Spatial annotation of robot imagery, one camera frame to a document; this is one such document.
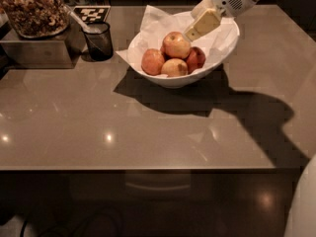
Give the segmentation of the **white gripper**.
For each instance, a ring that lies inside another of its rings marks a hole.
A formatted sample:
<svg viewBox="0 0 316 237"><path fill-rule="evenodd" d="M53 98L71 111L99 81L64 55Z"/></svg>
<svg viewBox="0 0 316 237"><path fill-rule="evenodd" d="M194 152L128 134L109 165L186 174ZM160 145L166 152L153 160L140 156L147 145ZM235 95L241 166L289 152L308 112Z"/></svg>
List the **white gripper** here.
<svg viewBox="0 0 316 237"><path fill-rule="evenodd" d="M201 0L191 11L194 21L184 30L184 36L189 41L198 40L218 28L221 17L235 18L255 4L254 0Z"/></svg>

